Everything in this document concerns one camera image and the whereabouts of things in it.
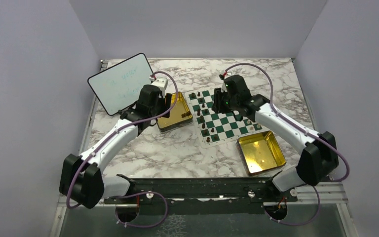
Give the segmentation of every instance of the green and white chessboard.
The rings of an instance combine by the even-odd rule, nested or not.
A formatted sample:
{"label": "green and white chessboard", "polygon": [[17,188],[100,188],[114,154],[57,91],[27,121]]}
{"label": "green and white chessboard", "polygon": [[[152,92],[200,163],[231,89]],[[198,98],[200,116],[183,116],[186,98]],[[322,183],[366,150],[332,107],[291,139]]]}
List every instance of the green and white chessboard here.
{"label": "green and white chessboard", "polygon": [[[264,131],[259,124],[251,122],[247,118],[243,118],[242,121],[236,121],[231,113],[214,113],[211,110],[214,101],[214,88],[190,91],[184,95],[193,116],[195,131],[203,148],[236,141],[239,137]],[[202,128],[203,123],[200,120],[200,116],[197,116],[199,108],[201,109],[200,116],[204,116],[204,129]]]}

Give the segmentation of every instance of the marble tabletop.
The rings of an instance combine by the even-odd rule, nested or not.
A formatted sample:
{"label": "marble tabletop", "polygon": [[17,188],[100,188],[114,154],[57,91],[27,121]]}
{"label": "marble tabletop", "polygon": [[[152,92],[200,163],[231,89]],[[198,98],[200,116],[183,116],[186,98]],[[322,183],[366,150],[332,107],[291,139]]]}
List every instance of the marble tabletop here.
{"label": "marble tabletop", "polygon": [[[110,60],[108,67],[121,62]],[[219,74],[235,63],[254,63],[266,70],[274,84],[274,104],[301,124],[312,127],[309,112],[290,58],[284,59],[149,59],[153,71],[168,72],[182,93],[222,85]],[[230,75],[240,74],[252,94],[269,97],[265,76],[253,67],[240,66]],[[172,83],[167,92],[173,93]],[[92,147],[111,130],[119,116],[109,116],[98,103],[93,117],[88,147]],[[279,136],[277,141],[287,160],[295,165],[300,155]],[[272,176],[279,170],[262,176]],[[235,142],[207,149],[200,146],[193,124],[161,134],[157,126],[149,127],[124,147],[105,169],[103,176],[124,174],[134,178],[209,178],[246,177]]]}

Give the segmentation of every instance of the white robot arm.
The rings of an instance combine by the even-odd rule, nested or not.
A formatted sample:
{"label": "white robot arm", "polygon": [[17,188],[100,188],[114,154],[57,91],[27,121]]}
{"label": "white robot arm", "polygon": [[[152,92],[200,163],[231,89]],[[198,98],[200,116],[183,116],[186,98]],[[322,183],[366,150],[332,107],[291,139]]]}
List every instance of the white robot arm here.
{"label": "white robot arm", "polygon": [[126,177],[103,178],[102,173],[127,143],[151,125],[153,117],[160,114],[169,117],[169,113],[165,113],[171,107],[171,94],[165,93],[167,85],[168,80],[165,78],[157,78],[145,85],[135,108],[122,111],[115,126],[97,144],[79,156],[70,154],[65,158],[60,193],[88,208],[94,207],[101,198],[127,193],[130,182]]}
{"label": "white robot arm", "polygon": [[[338,156],[321,142],[323,140],[335,148],[335,138],[331,133],[320,134],[307,128],[273,107],[264,96],[252,96],[240,75],[222,79],[224,86],[215,89],[214,93],[214,112],[233,113],[238,120],[234,114],[234,111],[238,111],[240,116],[275,132],[301,155],[296,167],[284,170],[270,180],[270,195],[277,195],[302,184],[315,186],[338,166]],[[302,128],[304,132],[299,132],[296,127]]]}

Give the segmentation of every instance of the gray wall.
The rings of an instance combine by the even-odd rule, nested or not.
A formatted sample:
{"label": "gray wall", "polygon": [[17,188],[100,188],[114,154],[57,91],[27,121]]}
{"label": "gray wall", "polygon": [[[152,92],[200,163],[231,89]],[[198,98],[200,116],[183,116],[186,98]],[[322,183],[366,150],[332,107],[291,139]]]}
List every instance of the gray wall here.
{"label": "gray wall", "polygon": [[295,57],[326,0],[70,0],[98,56]]}
{"label": "gray wall", "polygon": [[67,0],[0,0],[0,236],[47,236],[99,58]]}
{"label": "gray wall", "polygon": [[328,0],[295,67],[317,127],[351,165],[344,186],[359,235],[379,236],[379,1]]}

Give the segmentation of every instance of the whiteboard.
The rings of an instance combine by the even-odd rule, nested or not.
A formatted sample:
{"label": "whiteboard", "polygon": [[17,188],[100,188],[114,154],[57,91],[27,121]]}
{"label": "whiteboard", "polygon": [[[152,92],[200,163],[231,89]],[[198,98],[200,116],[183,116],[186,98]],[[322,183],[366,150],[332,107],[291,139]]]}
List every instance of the whiteboard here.
{"label": "whiteboard", "polygon": [[143,85],[150,84],[153,74],[146,55],[139,53],[88,78],[88,84],[108,115],[139,99]]}

